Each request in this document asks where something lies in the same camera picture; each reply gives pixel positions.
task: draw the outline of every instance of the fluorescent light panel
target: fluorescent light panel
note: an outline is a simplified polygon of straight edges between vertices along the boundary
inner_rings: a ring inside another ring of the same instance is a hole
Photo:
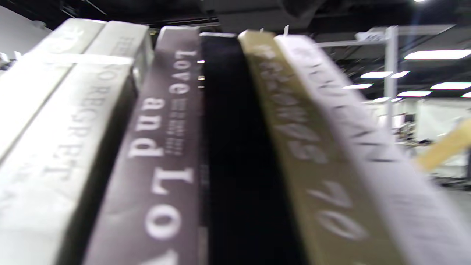
[[[373,100],[373,102],[386,102],[389,100],[389,97],[384,97],[384,98],[377,98]]]
[[[373,84],[357,84],[357,85],[349,85],[342,87],[343,89],[365,89],[371,87]]]
[[[471,54],[471,50],[422,50],[407,55],[406,60],[461,59]]]
[[[430,95],[432,91],[406,91],[398,95],[398,97],[425,97]]]
[[[392,73],[393,72],[369,72],[363,74],[361,78],[384,78],[390,76]]]
[[[391,75],[391,78],[401,78],[401,77],[406,76],[408,73],[410,73],[410,71],[403,71],[403,72],[400,72],[400,73],[395,73],[395,74]]]
[[[460,90],[471,87],[471,83],[468,82],[445,82],[432,86],[430,89],[449,89],[449,90]]]

